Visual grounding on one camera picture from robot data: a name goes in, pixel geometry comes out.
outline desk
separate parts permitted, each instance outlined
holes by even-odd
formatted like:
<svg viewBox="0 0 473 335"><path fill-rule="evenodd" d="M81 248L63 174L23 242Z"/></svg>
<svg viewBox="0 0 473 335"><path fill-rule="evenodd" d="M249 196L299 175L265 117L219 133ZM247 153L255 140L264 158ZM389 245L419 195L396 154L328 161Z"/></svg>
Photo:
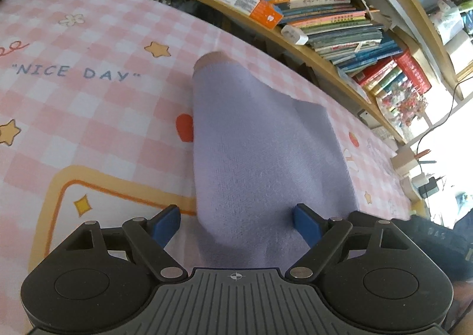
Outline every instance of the desk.
<svg viewBox="0 0 473 335"><path fill-rule="evenodd" d="M3 0L0 35L2 334L24 333L28 269L82 222L119 226L171 203L195 219L191 77L210 51L325 106L359 208L409 216L394 153L368 128L289 68L190 15L151 0ZM192 251L184 239L175 246Z"/></svg>

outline wall shelf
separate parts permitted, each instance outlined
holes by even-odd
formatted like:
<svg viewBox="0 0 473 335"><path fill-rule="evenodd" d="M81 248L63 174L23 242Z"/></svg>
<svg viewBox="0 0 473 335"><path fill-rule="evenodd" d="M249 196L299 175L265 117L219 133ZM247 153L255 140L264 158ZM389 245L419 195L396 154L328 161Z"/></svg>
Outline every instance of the wall shelf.
<svg viewBox="0 0 473 335"><path fill-rule="evenodd" d="M379 123L384 126L399 142L405 142L405 139L396 131L396 129L389 124L389 122L382 116L379 111L376 102L372 99L371 103L368 103L362 96L360 96L354 89L352 89L343 79L341 79L337 73L337 69L327 60L323 59L315 51L308 46L299 46L289 43L281 35L280 29L276 27L274 30L269 30L263 25L255 22L253 19L244 15L243 13L235 10L234 8L222 3L218 0L197 0L203 4L206 4L224 15L242 22L244 25L250 27L259 34L265 36L269 40L279 44L281 47L292 53L297 58L301 59L305 64L312 67L315 72L322 76L324 79L335 85L346 95L350 96L351 99L356 101L360 107L368 111Z"/></svg>

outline black cable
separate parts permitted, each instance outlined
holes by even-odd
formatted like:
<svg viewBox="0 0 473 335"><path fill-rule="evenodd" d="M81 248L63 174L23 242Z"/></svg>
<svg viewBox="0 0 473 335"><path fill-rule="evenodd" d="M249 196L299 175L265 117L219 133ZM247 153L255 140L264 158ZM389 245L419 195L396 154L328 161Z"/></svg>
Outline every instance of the black cable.
<svg viewBox="0 0 473 335"><path fill-rule="evenodd" d="M467 80L470 80L471 78L473 78L473 76L461 81L461 82L458 82L455 86L455 88L453 88L453 95L452 95L452 106L450 107L450 112L448 113L446 119L440 123L438 126L435 126L434 128L432 128L431 130L428 130L418 141L417 143L417 149L416 149L416 155L419 154L419 146L420 146L420 142L422 141L422 139L424 139L429 133L431 133L433 130L435 130L436 128L440 127L440 126L443 126L446 121L450 118L452 112L453 112L453 105L455 104L455 92L456 92L456 89L458 88L458 86L464 82L466 82ZM420 166L420 172L424 172L422 171L422 165L419 163L419 166Z"/></svg>

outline black circular pad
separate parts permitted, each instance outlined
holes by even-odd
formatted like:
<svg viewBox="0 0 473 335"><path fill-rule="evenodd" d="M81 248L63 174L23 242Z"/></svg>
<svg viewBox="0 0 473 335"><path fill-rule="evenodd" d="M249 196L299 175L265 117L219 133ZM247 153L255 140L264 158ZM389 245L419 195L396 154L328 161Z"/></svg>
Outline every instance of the black circular pad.
<svg viewBox="0 0 473 335"><path fill-rule="evenodd" d="M72 300L94 298L103 293L110 284L108 276L90 268L67 271L55 283L60 296Z"/></svg>
<svg viewBox="0 0 473 335"><path fill-rule="evenodd" d="M328 304L345 321L373 332L415 332L440 323L451 303L451 283L424 254L409 259L403 251L337 264L318 283Z"/></svg>
<svg viewBox="0 0 473 335"><path fill-rule="evenodd" d="M51 255L21 287L28 317L42 329L60 334L102 332L139 311L151 294L145 271L124 259L97 256L93 250Z"/></svg>
<svg viewBox="0 0 473 335"><path fill-rule="evenodd" d="M378 268L365 275L363 284L370 293L385 299L403 299L414 294L419 282L398 268Z"/></svg>

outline metal screw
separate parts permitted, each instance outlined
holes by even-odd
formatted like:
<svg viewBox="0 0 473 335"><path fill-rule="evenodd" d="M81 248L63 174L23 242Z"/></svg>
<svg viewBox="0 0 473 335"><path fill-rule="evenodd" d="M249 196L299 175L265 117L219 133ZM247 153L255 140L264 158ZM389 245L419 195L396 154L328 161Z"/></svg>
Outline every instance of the metal screw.
<svg viewBox="0 0 473 335"><path fill-rule="evenodd" d="M167 278L167 279L174 279L178 278L184 273L183 270L181 270L178 267L166 267L161 270L161 276Z"/></svg>
<svg viewBox="0 0 473 335"><path fill-rule="evenodd" d="M296 279L310 278L313 274L312 270L307 267L294 267L289 273L293 278Z"/></svg>

